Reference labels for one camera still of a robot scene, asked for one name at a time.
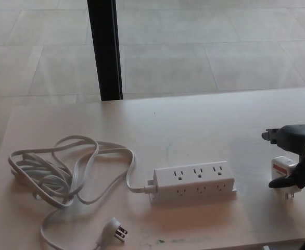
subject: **metal frame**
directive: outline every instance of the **metal frame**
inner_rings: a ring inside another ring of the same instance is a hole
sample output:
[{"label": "metal frame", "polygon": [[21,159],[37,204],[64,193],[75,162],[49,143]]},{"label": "metal frame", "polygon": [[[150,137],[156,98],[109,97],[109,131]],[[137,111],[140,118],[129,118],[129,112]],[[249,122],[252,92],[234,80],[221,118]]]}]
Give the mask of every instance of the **metal frame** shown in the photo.
[{"label": "metal frame", "polygon": [[123,99],[116,0],[87,0],[102,101]]}]

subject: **white cord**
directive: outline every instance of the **white cord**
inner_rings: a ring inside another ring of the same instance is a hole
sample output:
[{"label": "white cord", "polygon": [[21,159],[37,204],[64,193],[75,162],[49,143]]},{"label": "white cord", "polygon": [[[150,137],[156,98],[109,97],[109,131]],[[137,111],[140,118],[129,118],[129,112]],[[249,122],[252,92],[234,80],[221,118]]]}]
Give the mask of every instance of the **white cord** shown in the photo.
[{"label": "white cord", "polygon": [[[75,140],[69,144],[60,146],[64,142]],[[61,161],[56,152],[75,148],[82,145],[91,146],[91,150],[79,158],[73,168],[73,171]],[[98,155],[112,153],[129,153],[131,155],[131,163],[126,171],[118,175],[105,190],[95,199],[87,201],[82,198],[80,191],[85,185],[89,171]],[[37,154],[51,153],[55,162],[47,161]],[[14,161],[14,157],[21,156],[20,160]],[[53,148],[44,149],[26,149],[15,151],[10,154],[8,161],[12,167],[11,172],[22,184],[28,186],[32,190],[32,194],[36,199],[43,199],[57,209],[65,209],[72,204],[76,195],[78,200],[86,205],[97,202],[117,181],[126,176],[126,184],[133,193],[152,193],[155,187],[145,186],[134,188],[130,185],[130,176],[136,165],[135,155],[130,149],[115,143],[95,141],[89,137],[81,135],[67,136],[58,141]],[[85,163],[85,170],[81,181],[78,180],[78,169]],[[54,197],[62,198],[62,201],[56,200]],[[48,220],[57,212],[50,213],[41,225],[41,236],[44,241],[56,250],[64,250],[57,244],[49,240],[45,235],[45,228]]]}]

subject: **tiled floor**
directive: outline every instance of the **tiled floor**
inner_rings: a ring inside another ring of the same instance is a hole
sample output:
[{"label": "tiled floor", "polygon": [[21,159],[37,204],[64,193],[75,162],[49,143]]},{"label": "tiled floor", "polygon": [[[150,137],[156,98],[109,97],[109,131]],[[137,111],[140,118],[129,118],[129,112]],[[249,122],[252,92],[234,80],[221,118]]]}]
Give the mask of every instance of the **tiled floor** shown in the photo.
[{"label": "tiled floor", "polygon": [[[100,100],[86,0],[0,0],[11,108]],[[125,98],[305,86],[305,0],[117,0]]]}]

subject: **power strip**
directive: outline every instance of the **power strip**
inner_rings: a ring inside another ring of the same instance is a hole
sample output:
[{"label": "power strip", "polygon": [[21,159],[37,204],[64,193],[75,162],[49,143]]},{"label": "power strip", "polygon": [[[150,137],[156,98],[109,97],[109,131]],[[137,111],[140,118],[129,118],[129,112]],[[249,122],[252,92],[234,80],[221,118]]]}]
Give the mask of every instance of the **power strip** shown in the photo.
[{"label": "power strip", "polygon": [[226,161],[155,169],[148,181],[156,188],[149,195],[152,203],[225,195],[234,191],[234,183]]}]

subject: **angled plug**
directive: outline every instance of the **angled plug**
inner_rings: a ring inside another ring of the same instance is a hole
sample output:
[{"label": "angled plug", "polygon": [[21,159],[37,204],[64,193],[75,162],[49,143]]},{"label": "angled plug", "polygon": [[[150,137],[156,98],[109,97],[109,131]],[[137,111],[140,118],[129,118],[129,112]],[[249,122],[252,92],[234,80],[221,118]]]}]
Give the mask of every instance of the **angled plug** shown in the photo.
[{"label": "angled plug", "polygon": [[107,244],[112,237],[116,237],[122,243],[125,242],[127,233],[127,230],[121,227],[121,223],[115,217],[111,218],[109,222],[105,224],[103,231],[97,240],[96,249]]}]

